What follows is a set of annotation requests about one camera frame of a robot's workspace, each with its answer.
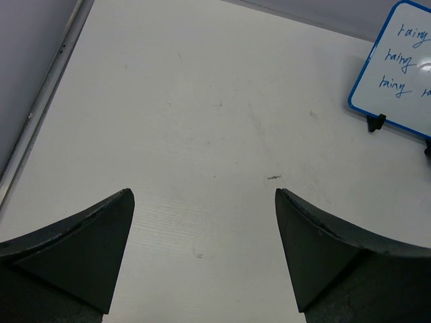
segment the white table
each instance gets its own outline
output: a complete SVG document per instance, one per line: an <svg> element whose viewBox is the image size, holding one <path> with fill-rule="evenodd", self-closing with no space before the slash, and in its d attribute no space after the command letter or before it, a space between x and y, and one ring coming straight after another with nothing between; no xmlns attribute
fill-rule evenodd
<svg viewBox="0 0 431 323"><path fill-rule="evenodd" d="M424 146L346 108L370 47L219 0L96 0L1 240L130 187L105 322L304 322L276 188L431 247Z"/></svg>

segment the blue handwriting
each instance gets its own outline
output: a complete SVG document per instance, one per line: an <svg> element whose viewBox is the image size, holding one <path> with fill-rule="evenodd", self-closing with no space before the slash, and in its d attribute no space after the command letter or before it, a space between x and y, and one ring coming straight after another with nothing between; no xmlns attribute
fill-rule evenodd
<svg viewBox="0 0 431 323"><path fill-rule="evenodd" d="M425 89L425 91L422 94L421 98L423 98L424 96L431 96L431 89Z"/></svg>
<svg viewBox="0 0 431 323"><path fill-rule="evenodd" d="M410 93L412 91L404 91L404 87L405 84L401 84L401 83L396 83L393 81L393 79L391 79L390 81L388 81L387 79L385 79L386 75L383 75L382 81L380 82L380 85L378 87L387 87L389 89L396 89L399 90L399 92L397 92L395 94L395 96L399 99L403 94L405 93Z"/></svg>
<svg viewBox="0 0 431 323"><path fill-rule="evenodd" d="M410 66L415 66L416 64L410 64L411 57L404 57L400 52L399 54L392 54L391 49L389 49L388 54L386 55L385 60L389 59L390 61L396 61L399 64L403 65L401 70L404 74L407 74L407 69Z"/></svg>
<svg viewBox="0 0 431 323"><path fill-rule="evenodd" d="M413 48L418 48L420 45L422 45L423 43L430 41L431 38L427 38L428 37L428 33L423 31L423 32L419 32L417 28L415 29L405 29L404 28L404 24L402 24L401 29L399 30L397 36L404 36L404 37L412 37L412 38L416 38L416 39L420 39L419 42L413 44Z"/></svg>

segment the black plastic part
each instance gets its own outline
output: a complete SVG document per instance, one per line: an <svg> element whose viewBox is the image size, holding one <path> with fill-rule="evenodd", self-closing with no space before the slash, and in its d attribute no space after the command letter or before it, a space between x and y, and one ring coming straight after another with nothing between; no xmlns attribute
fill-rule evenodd
<svg viewBox="0 0 431 323"><path fill-rule="evenodd" d="M101 322L135 206L131 190L0 244L1 322Z"/></svg>
<svg viewBox="0 0 431 323"><path fill-rule="evenodd" d="M373 133L375 130L382 129L383 124L386 121L386 116L380 114L378 117L366 116L366 123L368 124L368 132Z"/></svg>
<svg viewBox="0 0 431 323"><path fill-rule="evenodd" d="M277 190L275 206L308 323L431 322L431 249L366 231L288 190Z"/></svg>
<svg viewBox="0 0 431 323"><path fill-rule="evenodd" d="M431 140L426 139L426 149L425 149L425 156L428 158L431 158Z"/></svg>

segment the gray wall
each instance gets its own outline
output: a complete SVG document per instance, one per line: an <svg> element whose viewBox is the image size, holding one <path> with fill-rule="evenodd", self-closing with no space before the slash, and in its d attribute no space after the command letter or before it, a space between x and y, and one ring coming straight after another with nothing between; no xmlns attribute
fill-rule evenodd
<svg viewBox="0 0 431 323"><path fill-rule="evenodd" d="M252 4L263 11L277 11L282 16L288 16L301 22L374 41L392 6L399 0L227 1L245 6ZM415 2L431 7L431 0L416 0Z"/></svg>
<svg viewBox="0 0 431 323"><path fill-rule="evenodd" d="M78 0L0 0L0 174Z"/></svg>

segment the whiteboard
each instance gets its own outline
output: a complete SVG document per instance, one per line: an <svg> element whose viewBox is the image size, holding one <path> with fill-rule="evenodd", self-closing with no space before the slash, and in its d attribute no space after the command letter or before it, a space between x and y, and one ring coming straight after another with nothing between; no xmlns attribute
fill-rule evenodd
<svg viewBox="0 0 431 323"><path fill-rule="evenodd" d="M354 110L431 139L431 10L391 10L349 95Z"/></svg>

